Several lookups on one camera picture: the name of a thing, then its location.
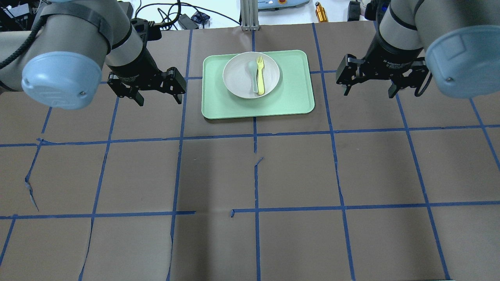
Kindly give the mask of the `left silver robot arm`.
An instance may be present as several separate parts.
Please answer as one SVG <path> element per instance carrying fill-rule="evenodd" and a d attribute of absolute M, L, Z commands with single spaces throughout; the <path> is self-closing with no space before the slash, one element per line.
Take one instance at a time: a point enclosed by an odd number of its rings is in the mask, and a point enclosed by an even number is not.
<path fill-rule="evenodd" d="M 140 91 L 159 91 L 178 104 L 186 80 L 176 67 L 161 71 L 147 48 L 162 24 L 130 18 L 116 0 L 49 0 L 29 31 L 1 32 L 1 93 L 22 91 L 38 103 L 80 110 L 102 82 L 118 98 L 144 105 Z"/>

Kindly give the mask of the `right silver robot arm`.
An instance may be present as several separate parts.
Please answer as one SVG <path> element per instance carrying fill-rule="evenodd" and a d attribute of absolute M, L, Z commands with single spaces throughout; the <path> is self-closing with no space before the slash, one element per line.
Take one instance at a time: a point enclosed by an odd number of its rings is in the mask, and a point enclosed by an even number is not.
<path fill-rule="evenodd" d="M 500 89 L 498 0 L 372 0 L 365 17 L 376 23 L 366 55 L 346 54 L 336 83 L 389 80 L 389 97 L 405 88 L 419 97 L 434 79 L 452 98 L 474 98 Z"/>

